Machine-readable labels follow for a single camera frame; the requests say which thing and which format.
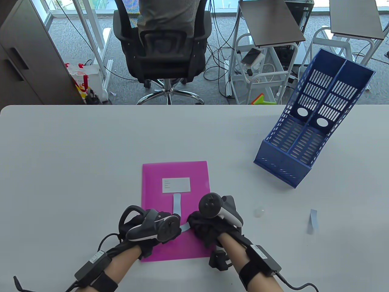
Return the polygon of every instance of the vr controller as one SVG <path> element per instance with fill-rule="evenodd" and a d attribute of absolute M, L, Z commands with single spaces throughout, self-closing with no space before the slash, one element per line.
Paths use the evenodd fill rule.
<path fill-rule="evenodd" d="M 143 241 L 147 239 L 157 239 L 159 242 L 166 242 L 179 234 L 181 217 L 173 214 L 161 218 L 158 211 L 154 209 L 143 210 L 138 206 L 128 207 L 119 221 L 119 230 L 123 228 L 127 216 L 135 211 L 143 216 L 142 224 L 132 227 L 126 232 L 126 240 Z"/>
<path fill-rule="evenodd" d="M 232 196 L 220 197 L 217 193 L 209 193 L 201 198 L 198 209 L 205 218 L 219 216 L 238 228 L 243 226 Z"/>

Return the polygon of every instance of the person sitting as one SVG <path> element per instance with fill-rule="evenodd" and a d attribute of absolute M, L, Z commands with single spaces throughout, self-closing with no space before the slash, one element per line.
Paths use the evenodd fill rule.
<path fill-rule="evenodd" d="M 139 0 L 138 31 L 181 30 L 193 37 L 200 0 Z"/>

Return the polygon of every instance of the cutout hole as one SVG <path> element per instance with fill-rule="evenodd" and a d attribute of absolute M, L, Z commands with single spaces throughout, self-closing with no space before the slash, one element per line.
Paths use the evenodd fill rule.
<path fill-rule="evenodd" d="M 326 119 L 318 118 L 316 122 L 320 127 L 327 127 L 328 126 L 328 121 Z"/>
<path fill-rule="evenodd" d="M 297 113 L 300 115 L 300 116 L 308 116 L 308 111 L 303 108 L 303 107 L 299 107 L 297 109 Z"/>

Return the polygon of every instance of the office chair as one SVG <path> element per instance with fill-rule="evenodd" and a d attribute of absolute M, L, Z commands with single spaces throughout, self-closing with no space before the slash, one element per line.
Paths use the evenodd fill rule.
<path fill-rule="evenodd" d="M 197 94 L 175 87 L 180 82 L 192 82 L 205 68 L 207 39 L 212 31 L 210 12 L 205 11 L 207 0 L 199 3 L 193 38 L 188 38 L 180 30 L 146 30 L 140 33 L 139 38 L 138 28 L 131 27 L 122 0 L 115 2 L 114 34 L 121 42 L 129 73 L 145 87 L 148 87 L 150 80 L 160 87 L 160 90 L 141 98 L 137 104 L 159 96 L 165 96 L 166 104 L 172 104 L 173 95 L 190 97 L 197 101 L 196 104 L 204 104 Z"/>

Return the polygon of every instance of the chair base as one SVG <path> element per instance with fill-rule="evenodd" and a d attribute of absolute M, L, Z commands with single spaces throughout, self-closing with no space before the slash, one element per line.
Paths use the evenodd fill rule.
<path fill-rule="evenodd" d="M 148 94 L 144 97 L 142 97 L 137 104 L 144 104 L 146 101 L 152 100 L 154 98 L 165 96 L 166 97 L 166 104 L 172 104 L 172 97 L 174 95 L 180 95 L 185 97 L 190 97 L 192 99 L 195 99 L 197 101 L 196 104 L 204 104 L 204 101 L 195 93 L 184 91 L 184 90 L 178 90 L 175 89 L 175 87 L 180 83 L 180 79 L 175 80 L 176 82 L 172 85 L 172 81 L 170 79 L 157 79 L 152 80 L 154 84 L 156 84 L 161 89 L 156 90 L 156 92 Z"/>

